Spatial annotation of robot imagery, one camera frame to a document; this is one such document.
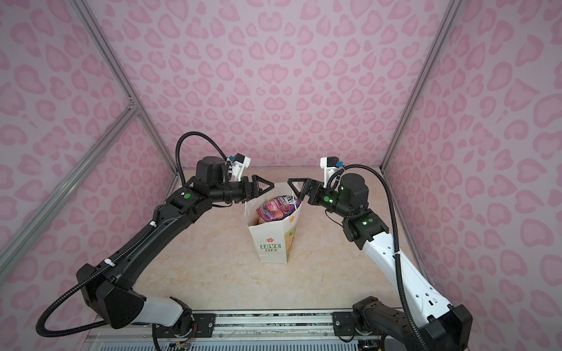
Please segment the purple candy bag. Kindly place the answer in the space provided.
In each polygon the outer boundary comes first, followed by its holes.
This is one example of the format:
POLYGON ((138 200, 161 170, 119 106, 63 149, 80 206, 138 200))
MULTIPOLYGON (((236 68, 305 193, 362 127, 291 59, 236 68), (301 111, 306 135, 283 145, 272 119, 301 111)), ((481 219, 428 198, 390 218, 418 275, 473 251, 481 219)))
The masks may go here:
POLYGON ((267 201, 256 209, 257 223, 264 224, 276 222, 291 216, 301 206, 301 200, 283 195, 267 201))

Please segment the white paper bag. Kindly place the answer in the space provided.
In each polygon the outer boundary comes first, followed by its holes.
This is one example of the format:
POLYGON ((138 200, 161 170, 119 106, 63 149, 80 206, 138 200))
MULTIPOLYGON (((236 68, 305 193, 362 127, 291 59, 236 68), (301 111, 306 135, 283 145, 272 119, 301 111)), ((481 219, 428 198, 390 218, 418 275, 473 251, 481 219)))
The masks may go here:
POLYGON ((275 197, 295 197, 286 183, 276 183, 270 192, 245 204, 244 216, 253 239, 258 258, 262 263, 287 263, 297 231, 301 206, 283 220, 258 224, 256 209, 275 197))

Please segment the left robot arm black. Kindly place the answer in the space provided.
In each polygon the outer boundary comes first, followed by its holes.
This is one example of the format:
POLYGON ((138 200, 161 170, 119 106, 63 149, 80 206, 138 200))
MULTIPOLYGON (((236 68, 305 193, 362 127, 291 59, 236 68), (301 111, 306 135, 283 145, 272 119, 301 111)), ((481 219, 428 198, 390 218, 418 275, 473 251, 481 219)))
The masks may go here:
POLYGON ((188 334, 194 324, 191 308, 178 298, 134 291, 137 279, 178 234, 215 204, 246 203, 274 187, 258 175, 237 178, 230 162, 206 156, 197 163, 196 174, 156 207, 152 220, 138 234, 97 266, 86 264, 78 271, 86 305, 114 329, 148 323, 180 336, 188 334))

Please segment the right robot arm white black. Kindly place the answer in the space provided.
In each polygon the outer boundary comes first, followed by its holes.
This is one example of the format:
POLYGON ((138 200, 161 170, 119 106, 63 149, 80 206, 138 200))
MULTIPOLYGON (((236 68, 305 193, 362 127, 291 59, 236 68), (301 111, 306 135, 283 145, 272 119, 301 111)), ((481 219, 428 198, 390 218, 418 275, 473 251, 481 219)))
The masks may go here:
POLYGON ((358 330, 378 331, 407 350, 467 349, 471 313, 441 295, 402 253, 395 229, 370 209, 369 189, 361 175, 343 175, 335 189, 311 178, 291 178, 288 185, 299 200, 341 216, 347 240, 379 267, 399 295, 399 309, 374 297, 354 304, 358 330))

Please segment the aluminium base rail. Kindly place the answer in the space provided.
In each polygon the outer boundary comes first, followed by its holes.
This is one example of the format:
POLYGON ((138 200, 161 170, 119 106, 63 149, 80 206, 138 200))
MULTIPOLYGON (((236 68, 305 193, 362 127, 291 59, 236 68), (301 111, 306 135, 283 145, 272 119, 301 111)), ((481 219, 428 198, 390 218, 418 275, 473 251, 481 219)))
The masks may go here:
POLYGON ((82 350, 378 350, 381 336, 353 329, 348 309, 200 310, 194 336, 149 325, 88 334, 82 350))

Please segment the aluminium corner frame post left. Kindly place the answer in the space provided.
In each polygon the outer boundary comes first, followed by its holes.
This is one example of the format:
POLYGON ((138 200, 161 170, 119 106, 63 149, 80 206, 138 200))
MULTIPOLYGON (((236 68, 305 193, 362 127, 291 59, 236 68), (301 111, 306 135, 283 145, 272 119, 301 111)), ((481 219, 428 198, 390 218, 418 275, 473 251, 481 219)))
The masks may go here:
POLYGON ((72 6, 73 10, 76 12, 78 19, 84 25, 84 28, 90 36, 90 39, 95 44, 102 58, 108 65, 108 69, 116 79, 119 87, 121 88, 121 90, 123 90, 124 95, 130 101, 130 105, 132 105, 132 107, 136 109, 140 121, 142 122, 145 130, 148 132, 148 135, 151 138, 152 142, 155 144, 155 147, 160 153, 160 156, 163 158, 166 165, 168 165, 168 167, 171 169, 172 173, 177 174, 177 167, 172 158, 171 152, 168 150, 164 140, 158 133, 155 124, 150 119, 149 114, 146 112, 146 109, 141 103, 140 97, 135 91, 129 76, 125 72, 125 69, 115 51, 113 50, 113 48, 111 48, 111 45, 107 41, 101 25, 94 16, 94 13, 89 7, 87 1, 71 0, 69 1, 69 3, 72 6))

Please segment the aluminium corner frame post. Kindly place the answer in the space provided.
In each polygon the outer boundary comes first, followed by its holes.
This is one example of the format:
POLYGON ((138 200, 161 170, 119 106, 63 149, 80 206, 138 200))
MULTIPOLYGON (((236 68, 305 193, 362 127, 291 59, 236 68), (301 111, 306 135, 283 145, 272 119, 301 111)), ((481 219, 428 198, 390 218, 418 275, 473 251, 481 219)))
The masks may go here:
POLYGON ((414 85, 408 95, 405 107, 403 108, 398 120, 397 128, 390 140, 389 148, 383 158, 380 166, 382 174, 385 174, 385 172, 389 169, 392 158, 398 149, 398 143, 400 142, 409 119, 413 115, 414 108, 417 106, 417 102, 422 97, 424 88, 430 79, 431 73, 439 60, 441 52, 443 51, 443 48, 446 45, 458 18, 462 15, 464 7, 465 1, 462 0, 453 0, 448 3, 441 24, 436 32, 436 36, 427 50, 427 55, 422 62, 417 79, 414 81, 414 85))
POLYGON ((94 16, 94 13, 89 7, 87 1, 71 0, 69 1, 69 3, 72 6, 73 10, 76 12, 78 19, 84 25, 84 28, 90 36, 90 39, 95 44, 102 58, 108 65, 108 69, 116 79, 119 87, 121 88, 121 90, 123 90, 124 95, 130 101, 130 105, 132 105, 132 107, 136 109, 140 121, 142 122, 145 130, 148 132, 148 135, 151 138, 152 142, 155 144, 155 147, 160 153, 160 156, 163 158, 166 165, 168 165, 168 167, 171 169, 172 173, 177 174, 177 167, 172 158, 171 152, 168 150, 164 140, 158 133, 155 124, 150 119, 149 114, 146 112, 146 109, 141 103, 140 97, 135 91, 129 76, 125 72, 125 69, 115 51, 113 50, 113 48, 111 48, 111 45, 107 41, 101 25, 94 16))

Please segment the aluminium corner frame post right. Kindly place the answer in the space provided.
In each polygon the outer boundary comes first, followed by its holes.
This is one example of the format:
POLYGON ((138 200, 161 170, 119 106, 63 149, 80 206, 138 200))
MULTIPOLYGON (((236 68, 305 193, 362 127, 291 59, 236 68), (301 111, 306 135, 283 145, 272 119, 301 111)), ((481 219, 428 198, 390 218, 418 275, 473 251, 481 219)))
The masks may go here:
POLYGON ((443 48, 446 45, 458 18, 462 15, 464 7, 465 1, 462 0, 453 0, 448 3, 441 24, 436 32, 436 36, 427 50, 427 55, 422 62, 417 79, 414 81, 414 85, 408 95, 405 107, 403 108, 398 120, 397 128, 390 140, 389 148, 383 158, 380 166, 382 174, 385 174, 385 172, 389 169, 392 158, 398 149, 398 143, 400 142, 409 119, 413 115, 414 108, 417 106, 417 102, 422 97, 424 88, 430 79, 431 73, 439 60, 441 52, 443 51, 443 48))

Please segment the aluminium diagonal frame bar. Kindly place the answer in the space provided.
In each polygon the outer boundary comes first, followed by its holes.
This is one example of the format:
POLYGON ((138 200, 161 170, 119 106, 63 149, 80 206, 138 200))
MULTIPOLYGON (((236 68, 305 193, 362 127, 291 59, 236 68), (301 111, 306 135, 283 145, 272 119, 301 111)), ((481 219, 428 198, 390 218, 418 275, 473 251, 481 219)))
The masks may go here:
POLYGON ((46 226, 59 214, 76 190, 86 181, 101 159, 113 147, 136 117, 137 110, 138 106, 133 103, 119 116, 118 120, 109 127, 101 139, 92 146, 54 191, 50 193, 42 206, 30 216, 29 221, 18 230, 15 238, 1 253, 2 282, 12 273, 38 240, 46 226))

